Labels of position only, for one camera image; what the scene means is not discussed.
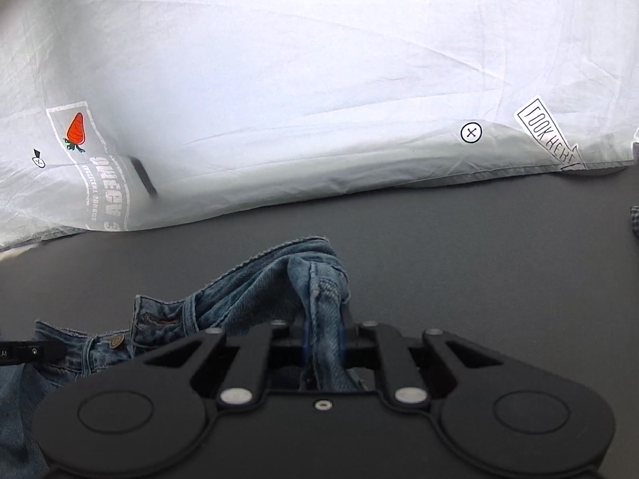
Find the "blue denim jeans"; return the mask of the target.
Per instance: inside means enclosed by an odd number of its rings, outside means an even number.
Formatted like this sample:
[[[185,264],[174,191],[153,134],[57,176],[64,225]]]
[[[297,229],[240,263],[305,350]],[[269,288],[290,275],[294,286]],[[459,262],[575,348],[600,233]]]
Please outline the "blue denim jeans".
[[[341,260],[327,239],[309,237],[252,257],[185,299],[137,296],[124,330],[87,334],[37,322],[35,339],[64,344],[66,355],[56,363],[2,368],[2,477],[40,478],[47,472],[32,436],[32,415],[51,392],[205,329],[237,336],[265,322],[300,321],[306,363],[280,372],[280,387],[362,389],[359,377],[342,364],[342,315],[349,302]]]

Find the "black white checked cloth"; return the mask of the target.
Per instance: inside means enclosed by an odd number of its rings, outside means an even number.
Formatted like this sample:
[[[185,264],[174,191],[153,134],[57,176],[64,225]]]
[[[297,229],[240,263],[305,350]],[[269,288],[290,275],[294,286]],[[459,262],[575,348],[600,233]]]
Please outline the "black white checked cloth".
[[[630,227],[637,239],[639,239],[639,206],[630,208]]]

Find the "white printed carrot cloth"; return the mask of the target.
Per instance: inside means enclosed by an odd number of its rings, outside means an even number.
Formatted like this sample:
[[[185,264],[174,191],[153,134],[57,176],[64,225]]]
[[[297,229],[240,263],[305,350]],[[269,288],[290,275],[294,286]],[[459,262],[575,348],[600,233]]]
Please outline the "white printed carrot cloth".
[[[638,0],[1,0],[1,245],[629,166]]]

